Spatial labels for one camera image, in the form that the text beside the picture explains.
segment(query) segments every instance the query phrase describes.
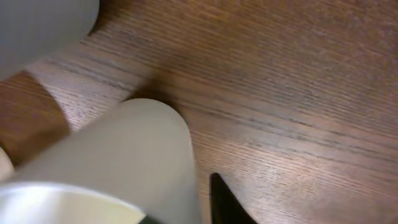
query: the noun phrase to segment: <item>wooden table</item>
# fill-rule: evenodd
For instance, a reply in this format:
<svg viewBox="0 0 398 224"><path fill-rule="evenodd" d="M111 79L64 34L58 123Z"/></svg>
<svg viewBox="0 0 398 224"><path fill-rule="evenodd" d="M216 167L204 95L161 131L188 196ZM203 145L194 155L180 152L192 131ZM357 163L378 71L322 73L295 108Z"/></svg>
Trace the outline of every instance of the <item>wooden table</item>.
<svg viewBox="0 0 398 224"><path fill-rule="evenodd" d="M23 163L24 139L152 97L190 126L204 216L219 172L259 223L398 223L397 19L395 0L107 0L0 84L0 140Z"/></svg>

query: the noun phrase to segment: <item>wood grain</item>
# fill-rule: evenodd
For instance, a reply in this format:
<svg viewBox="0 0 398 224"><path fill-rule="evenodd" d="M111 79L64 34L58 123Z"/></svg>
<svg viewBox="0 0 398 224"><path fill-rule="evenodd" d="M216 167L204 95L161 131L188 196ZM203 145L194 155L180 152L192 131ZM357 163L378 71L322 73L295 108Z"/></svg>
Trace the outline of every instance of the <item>wood grain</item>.
<svg viewBox="0 0 398 224"><path fill-rule="evenodd" d="M259 223L393 224L397 18L395 0L107 0L29 71L75 131L156 83L189 123L206 217L219 172Z"/></svg>

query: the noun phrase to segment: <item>gray cup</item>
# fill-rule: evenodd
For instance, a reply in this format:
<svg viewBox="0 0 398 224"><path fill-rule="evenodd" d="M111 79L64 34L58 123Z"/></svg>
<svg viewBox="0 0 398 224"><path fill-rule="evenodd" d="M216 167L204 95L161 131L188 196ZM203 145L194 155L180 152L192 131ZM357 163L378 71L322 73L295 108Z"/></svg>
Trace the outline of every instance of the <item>gray cup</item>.
<svg viewBox="0 0 398 224"><path fill-rule="evenodd" d="M99 4L99 0L1 0L0 80L82 39L94 26Z"/></svg>

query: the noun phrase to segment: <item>white cylinder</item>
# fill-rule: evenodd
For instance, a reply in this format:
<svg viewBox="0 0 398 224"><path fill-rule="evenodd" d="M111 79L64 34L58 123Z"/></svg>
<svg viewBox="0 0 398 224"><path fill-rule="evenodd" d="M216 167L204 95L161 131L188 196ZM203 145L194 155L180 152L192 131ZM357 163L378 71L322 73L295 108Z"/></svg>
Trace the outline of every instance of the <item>white cylinder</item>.
<svg viewBox="0 0 398 224"><path fill-rule="evenodd" d="M15 198L19 203L12 209L9 202ZM163 224L201 223L190 133L169 106L146 99L127 101L0 186L0 218L41 215L37 223L105 223L98 222L106 213L99 211L109 211L114 207L110 203L136 208ZM29 205L39 208L21 210ZM71 212L76 205L91 212ZM120 217L124 212L112 214ZM33 219L18 224L28 224L24 220L31 224Z"/></svg>
<svg viewBox="0 0 398 224"><path fill-rule="evenodd" d="M99 0L1 0L0 80L51 51L82 39Z"/></svg>

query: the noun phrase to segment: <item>dark pointed object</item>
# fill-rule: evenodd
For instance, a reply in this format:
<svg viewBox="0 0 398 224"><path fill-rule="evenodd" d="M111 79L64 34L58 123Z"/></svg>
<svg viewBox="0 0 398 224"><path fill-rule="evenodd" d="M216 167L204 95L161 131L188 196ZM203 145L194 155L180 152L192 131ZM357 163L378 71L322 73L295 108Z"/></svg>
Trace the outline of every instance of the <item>dark pointed object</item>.
<svg viewBox="0 0 398 224"><path fill-rule="evenodd" d="M210 203L212 224L257 224L217 173L210 175Z"/></svg>

